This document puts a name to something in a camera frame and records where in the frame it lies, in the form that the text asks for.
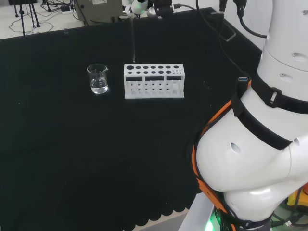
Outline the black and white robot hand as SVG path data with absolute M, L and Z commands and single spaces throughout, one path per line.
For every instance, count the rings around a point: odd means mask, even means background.
M 130 18 L 160 17 L 161 9 L 155 0 L 131 0 L 125 7 L 125 13 Z

